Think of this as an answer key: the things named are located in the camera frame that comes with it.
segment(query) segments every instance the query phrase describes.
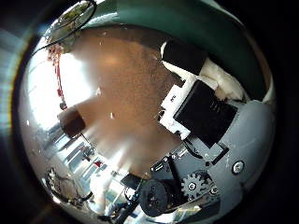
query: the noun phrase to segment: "gear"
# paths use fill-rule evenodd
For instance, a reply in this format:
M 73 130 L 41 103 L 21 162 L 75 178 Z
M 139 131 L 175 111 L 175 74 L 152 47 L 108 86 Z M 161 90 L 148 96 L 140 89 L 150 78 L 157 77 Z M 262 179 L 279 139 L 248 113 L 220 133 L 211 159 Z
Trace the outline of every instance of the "gear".
M 201 180 L 200 178 L 201 176 L 196 176 L 196 174 L 187 175 L 187 178 L 183 178 L 181 191 L 189 200 L 196 199 L 201 195 L 204 180 Z

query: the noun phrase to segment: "floor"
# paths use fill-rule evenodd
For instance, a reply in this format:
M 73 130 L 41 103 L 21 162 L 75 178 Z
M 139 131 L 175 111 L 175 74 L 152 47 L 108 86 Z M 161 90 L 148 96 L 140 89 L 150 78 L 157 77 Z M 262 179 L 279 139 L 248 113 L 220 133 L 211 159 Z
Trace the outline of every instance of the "floor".
M 89 29 L 71 52 L 84 68 L 79 76 L 94 92 L 76 105 L 87 125 L 84 134 L 100 154 L 139 176 L 179 144 L 156 119 L 164 97 L 180 84 L 161 63 L 160 46 L 168 38 L 136 27 Z M 72 80 L 64 80 L 63 62 L 64 88 Z M 65 92 L 66 102 L 73 91 L 81 89 Z

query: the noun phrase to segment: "wire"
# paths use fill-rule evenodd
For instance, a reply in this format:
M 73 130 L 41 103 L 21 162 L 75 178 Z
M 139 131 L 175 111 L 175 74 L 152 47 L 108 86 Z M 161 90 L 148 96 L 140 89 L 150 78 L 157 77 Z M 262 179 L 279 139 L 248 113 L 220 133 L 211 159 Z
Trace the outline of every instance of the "wire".
M 92 14 L 88 17 L 88 19 L 87 19 L 85 22 L 83 22 L 79 27 L 77 27 L 76 29 L 74 29 L 73 31 L 71 31 L 70 33 L 68 33 L 67 35 L 64 35 L 64 36 L 60 37 L 59 39 L 57 39 L 57 40 L 55 40 L 55 41 L 53 41 L 53 42 L 50 42 L 49 44 L 47 44 L 47 45 L 45 45 L 45 46 L 43 46 L 43 47 L 37 49 L 36 51 L 34 51 L 34 52 L 32 53 L 31 57 L 33 57 L 33 56 L 34 56 L 36 53 L 38 53 L 40 50 L 42 50 L 42 49 L 46 49 L 46 48 L 48 48 L 48 47 L 50 47 L 50 46 L 52 46 L 52 45 L 55 45 L 55 44 L 57 44 L 57 43 L 63 41 L 64 39 L 68 38 L 69 36 L 71 36 L 72 34 L 74 34 L 76 31 L 78 31 L 80 28 L 82 28 L 87 22 L 90 21 L 90 19 L 93 17 L 93 15 L 94 15 L 94 13 L 95 13 L 95 10 L 96 10 L 96 8 L 97 8 L 97 5 L 96 5 L 96 2 L 95 2 L 94 0 L 86 0 L 86 1 L 92 3 L 92 5 L 93 5 L 93 11 L 92 11 Z

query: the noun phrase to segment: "screw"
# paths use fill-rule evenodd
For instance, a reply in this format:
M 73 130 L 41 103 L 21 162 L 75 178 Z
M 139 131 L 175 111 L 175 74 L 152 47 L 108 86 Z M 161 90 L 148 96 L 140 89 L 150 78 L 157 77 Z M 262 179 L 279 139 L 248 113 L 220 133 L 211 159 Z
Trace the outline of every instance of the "screw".
M 191 183 L 188 185 L 188 189 L 189 189 L 189 190 L 194 190 L 194 189 L 196 189 L 196 185 L 195 185 L 193 182 L 191 182 Z
M 210 190 L 211 194 L 217 194 L 218 193 L 218 188 L 214 185 L 211 190 Z
M 233 166 L 233 174 L 239 175 L 244 170 L 244 162 L 243 161 L 237 161 L 235 162 Z

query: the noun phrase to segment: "white plastic part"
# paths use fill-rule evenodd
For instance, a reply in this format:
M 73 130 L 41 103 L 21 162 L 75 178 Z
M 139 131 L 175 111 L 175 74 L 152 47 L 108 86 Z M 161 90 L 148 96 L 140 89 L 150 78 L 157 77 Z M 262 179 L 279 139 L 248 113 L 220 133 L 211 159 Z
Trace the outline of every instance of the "white plastic part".
M 217 82 L 218 88 L 215 91 L 215 95 L 220 100 L 242 100 L 244 90 L 241 84 L 235 77 L 226 73 L 208 58 L 199 73 L 199 77 L 207 77 Z

